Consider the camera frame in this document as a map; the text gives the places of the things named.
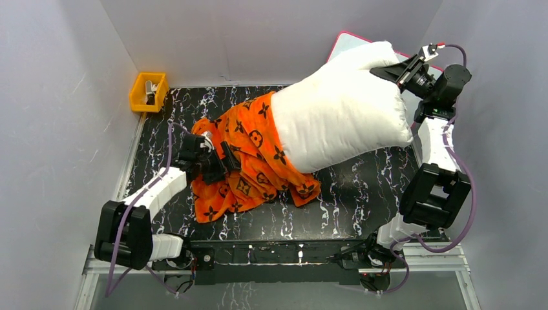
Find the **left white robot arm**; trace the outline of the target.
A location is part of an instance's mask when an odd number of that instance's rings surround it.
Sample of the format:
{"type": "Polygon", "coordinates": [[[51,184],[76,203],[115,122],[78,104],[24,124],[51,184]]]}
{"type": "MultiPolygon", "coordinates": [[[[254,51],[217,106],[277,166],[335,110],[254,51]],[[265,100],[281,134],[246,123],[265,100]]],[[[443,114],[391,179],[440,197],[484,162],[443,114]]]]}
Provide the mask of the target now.
{"type": "Polygon", "coordinates": [[[228,142],[216,147],[210,132],[186,134],[176,159],[132,195],[102,207],[95,258],[136,270],[161,260],[178,269],[190,266],[195,258],[189,242],[173,233],[154,234],[152,220],[196,178],[210,185],[239,170],[240,162],[228,142]]]}

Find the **orange patterned pillowcase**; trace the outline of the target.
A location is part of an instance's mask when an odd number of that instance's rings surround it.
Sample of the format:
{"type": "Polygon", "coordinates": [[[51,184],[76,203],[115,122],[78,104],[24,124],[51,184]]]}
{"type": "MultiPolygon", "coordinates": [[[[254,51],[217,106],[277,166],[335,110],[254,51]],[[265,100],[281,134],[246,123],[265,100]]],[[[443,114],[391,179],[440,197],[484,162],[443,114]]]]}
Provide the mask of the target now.
{"type": "Polygon", "coordinates": [[[216,153],[223,158],[226,142],[240,162],[239,171],[229,172],[211,185],[203,176],[191,183],[198,223],[209,223],[226,212],[244,212],[270,202],[280,192],[289,192],[296,206],[303,206],[321,192],[321,184],[310,173],[299,172],[288,158],[274,123],[272,93],[231,107],[217,119],[202,118],[193,134],[210,132],[216,153]]]}

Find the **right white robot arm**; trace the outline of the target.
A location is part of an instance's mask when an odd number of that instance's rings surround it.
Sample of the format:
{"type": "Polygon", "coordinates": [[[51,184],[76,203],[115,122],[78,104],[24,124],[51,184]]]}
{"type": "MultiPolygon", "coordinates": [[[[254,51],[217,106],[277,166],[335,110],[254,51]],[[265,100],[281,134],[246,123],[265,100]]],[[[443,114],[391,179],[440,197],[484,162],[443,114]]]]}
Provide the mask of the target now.
{"type": "Polygon", "coordinates": [[[414,123],[421,166],[404,190],[396,216],[371,234],[372,244],[364,249],[365,262],[381,267],[390,257],[389,250],[400,250],[413,235],[450,227],[471,190],[469,177],[448,149],[454,105],[472,75],[466,66],[453,64],[434,77],[418,55],[371,72],[420,99],[414,123]]]}

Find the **white pillow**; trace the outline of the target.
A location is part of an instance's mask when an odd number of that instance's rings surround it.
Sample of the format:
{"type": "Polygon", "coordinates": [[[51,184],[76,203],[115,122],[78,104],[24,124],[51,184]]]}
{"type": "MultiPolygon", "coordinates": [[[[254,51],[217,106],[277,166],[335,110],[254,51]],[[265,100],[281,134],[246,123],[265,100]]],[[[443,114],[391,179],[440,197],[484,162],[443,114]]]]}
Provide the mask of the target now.
{"type": "Polygon", "coordinates": [[[316,172],[365,152],[411,144],[399,88],[370,72],[397,62],[391,43],[368,43],[272,95],[275,128],[296,170],[316,172]]]}

